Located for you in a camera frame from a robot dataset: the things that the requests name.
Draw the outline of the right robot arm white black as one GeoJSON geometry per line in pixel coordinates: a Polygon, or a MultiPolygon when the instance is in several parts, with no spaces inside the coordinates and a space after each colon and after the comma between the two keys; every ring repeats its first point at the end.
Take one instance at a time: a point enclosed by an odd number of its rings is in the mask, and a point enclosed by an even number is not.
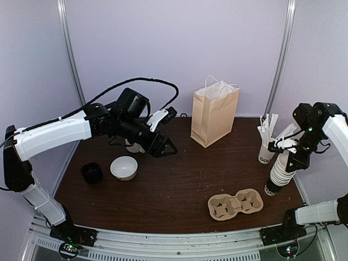
{"type": "MultiPolygon", "coordinates": [[[[334,145],[347,163],[347,113],[338,105],[324,102],[316,102],[314,105],[300,103],[293,111],[293,118],[304,133],[294,145],[294,151],[289,153],[286,171],[309,168],[311,154],[325,153],[326,150],[318,151],[318,145],[328,139],[331,142],[324,146],[330,148],[334,145]]],[[[347,226],[347,195],[287,210],[278,233],[282,239],[290,240],[301,226],[317,223],[347,226]]]]}

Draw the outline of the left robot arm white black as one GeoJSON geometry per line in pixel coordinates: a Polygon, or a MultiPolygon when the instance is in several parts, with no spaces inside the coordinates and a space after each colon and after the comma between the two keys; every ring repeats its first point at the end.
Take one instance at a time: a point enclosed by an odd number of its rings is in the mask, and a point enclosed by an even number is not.
{"type": "Polygon", "coordinates": [[[156,158],[166,156],[168,153],[165,149],[168,146],[173,149],[171,154],[176,154],[177,149],[170,138],[157,129],[158,125],[171,121],[177,115],[176,110],[165,107],[141,123],[138,118],[148,106],[148,98],[126,88],[117,101],[107,105],[86,105],[71,116],[60,117],[36,128],[7,127],[3,167],[8,190],[20,193],[35,210],[47,218],[60,236],[66,241],[74,241],[78,237],[77,227],[68,211],[35,181],[30,158],[73,141],[103,135],[120,136],[131,144],[140,145],[145,152],[156,158]]]}

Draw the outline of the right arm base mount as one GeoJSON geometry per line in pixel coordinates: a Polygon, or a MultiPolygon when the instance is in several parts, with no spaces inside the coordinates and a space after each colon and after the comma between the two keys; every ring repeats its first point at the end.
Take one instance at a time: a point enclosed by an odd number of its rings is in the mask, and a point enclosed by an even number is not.
{"type": "Polygon", "coordinates": [[[264,246],[280,244],[307,235],[304,226],[284,228],[283,225],[265,227],[259,231],[264,246]]]}

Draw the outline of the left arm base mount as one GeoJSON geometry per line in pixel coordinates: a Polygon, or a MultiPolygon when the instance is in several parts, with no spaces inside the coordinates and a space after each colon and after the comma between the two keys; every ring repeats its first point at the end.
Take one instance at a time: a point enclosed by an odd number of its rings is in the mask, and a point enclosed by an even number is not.
{"type": "Polygon", "coordinates": [[[56,227],[52,227],[49,236],[76,246],[93,247],[97,238],[97,231],[77,226],[72,232],[59,232],[56,227]]]}

